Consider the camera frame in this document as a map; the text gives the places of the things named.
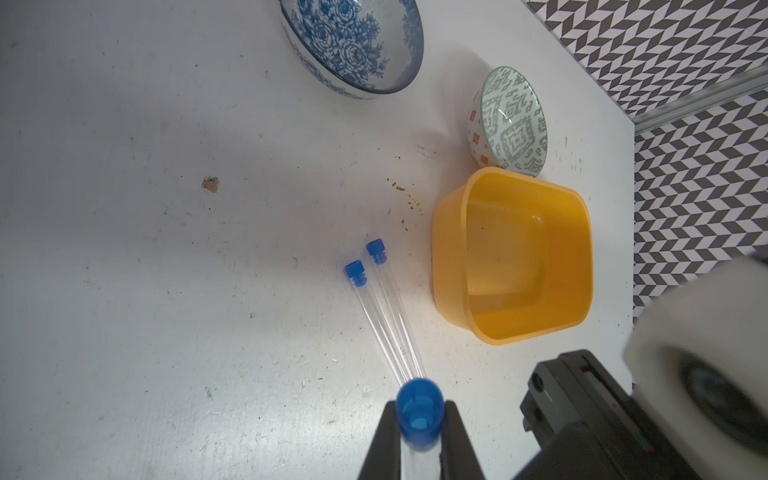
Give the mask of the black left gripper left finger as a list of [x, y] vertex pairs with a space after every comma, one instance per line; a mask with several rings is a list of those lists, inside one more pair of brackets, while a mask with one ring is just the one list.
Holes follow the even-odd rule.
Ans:
[[401, 428], [394, 400], [383, 409], [358, 479], [401, 479]]

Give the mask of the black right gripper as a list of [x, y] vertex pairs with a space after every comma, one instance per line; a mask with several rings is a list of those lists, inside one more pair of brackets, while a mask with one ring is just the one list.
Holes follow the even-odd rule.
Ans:
[[588, 350], [536, 364], [520, 405], [539, 453], [518, 479], [697, 479]]

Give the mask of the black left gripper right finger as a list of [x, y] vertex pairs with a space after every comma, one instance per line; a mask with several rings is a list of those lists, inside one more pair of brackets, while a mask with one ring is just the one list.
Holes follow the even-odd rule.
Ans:
[[440, 479], [485, 478], [456, 403], [445, 402], [441, 431]]

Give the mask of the clear test tube blue cap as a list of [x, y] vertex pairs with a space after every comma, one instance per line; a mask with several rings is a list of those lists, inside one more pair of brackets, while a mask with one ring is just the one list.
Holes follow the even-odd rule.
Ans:
[[405, 383], [395, 400], [400, 427], [400, 478], [439, 479], [445, 401], [439, 387], [426, 378]]

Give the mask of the white wiping cloth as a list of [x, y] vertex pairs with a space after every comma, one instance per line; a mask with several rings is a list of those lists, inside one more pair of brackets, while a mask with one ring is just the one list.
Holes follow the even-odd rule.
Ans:
[[766, 258], [735, 258], [658, 297], [624, 361], [634, 399], [701, 478], [766, 478]]

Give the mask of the yellow plastic tub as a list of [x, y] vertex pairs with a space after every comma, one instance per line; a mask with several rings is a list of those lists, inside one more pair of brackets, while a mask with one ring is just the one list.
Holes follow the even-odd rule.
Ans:
[[487, 344], [570, 328], [590, 311], [590, 217], [569, 188], [480, 169], [435, 207], [431, 252], [437, 310]]

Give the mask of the green patterned ceramic bowl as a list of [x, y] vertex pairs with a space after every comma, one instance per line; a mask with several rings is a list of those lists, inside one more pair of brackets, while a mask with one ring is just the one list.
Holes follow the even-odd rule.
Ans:
[[473, 98], [467, 144], [475, 163], [531, 177], [543, 170], [548, 131], [543, 107], [519, 71], [499, 66], [490, 71]]

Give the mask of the blue floral ceramic bowl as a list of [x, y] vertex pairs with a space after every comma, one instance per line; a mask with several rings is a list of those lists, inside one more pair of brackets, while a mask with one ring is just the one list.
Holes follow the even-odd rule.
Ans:
[[281, 24], [302, 64], [328, 89], [355, 100], [404, 90], [424, 56], [414, 1], [280, 3]]

